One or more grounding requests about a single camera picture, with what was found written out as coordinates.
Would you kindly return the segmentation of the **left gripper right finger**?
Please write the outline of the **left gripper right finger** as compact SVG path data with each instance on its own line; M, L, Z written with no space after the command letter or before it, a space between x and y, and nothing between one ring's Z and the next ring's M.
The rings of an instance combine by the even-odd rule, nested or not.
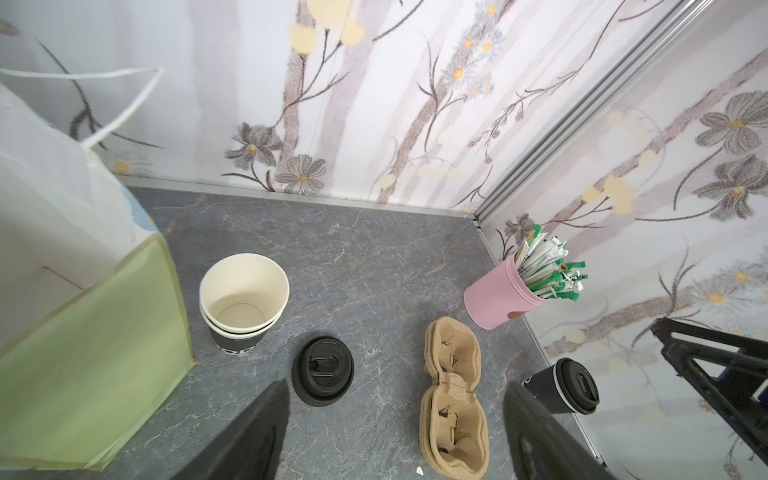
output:
M507 386L503 417L518 479L610 479L612 475L519 384Z

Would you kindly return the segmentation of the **black plastic cup lid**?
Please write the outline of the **black plastic cup lid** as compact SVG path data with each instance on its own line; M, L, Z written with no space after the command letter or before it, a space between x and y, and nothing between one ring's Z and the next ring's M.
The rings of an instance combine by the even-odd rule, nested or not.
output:
M596 381L581 363L562 358L555 364L556 386L563 402L574 412L591 415L600 403Z

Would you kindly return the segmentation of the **black paper coffee cup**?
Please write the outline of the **black paper coffee cup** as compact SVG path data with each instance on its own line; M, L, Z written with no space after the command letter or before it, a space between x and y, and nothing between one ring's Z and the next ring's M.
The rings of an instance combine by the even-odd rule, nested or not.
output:
M522 381L522 386L551 414L576 413L558 377L554 364Z

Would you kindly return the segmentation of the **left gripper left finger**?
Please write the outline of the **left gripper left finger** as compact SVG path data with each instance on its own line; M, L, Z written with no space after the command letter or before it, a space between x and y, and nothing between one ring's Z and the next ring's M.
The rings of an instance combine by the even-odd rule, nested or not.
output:
M287 381L271 383L174 477L273 479L280 462L289 407Z

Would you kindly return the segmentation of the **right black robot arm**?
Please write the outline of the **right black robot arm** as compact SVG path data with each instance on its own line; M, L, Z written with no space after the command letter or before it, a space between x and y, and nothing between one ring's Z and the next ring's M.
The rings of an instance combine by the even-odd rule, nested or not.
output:
M661 354L762 461L767 461L767 342L657 318Z

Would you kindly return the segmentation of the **green white paper bag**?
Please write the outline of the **green white paper bag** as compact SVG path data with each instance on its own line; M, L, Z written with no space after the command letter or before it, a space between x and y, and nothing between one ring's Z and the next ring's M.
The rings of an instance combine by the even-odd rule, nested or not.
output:
M1 466L101 470L191 370L169 248L96 146L1 92Z

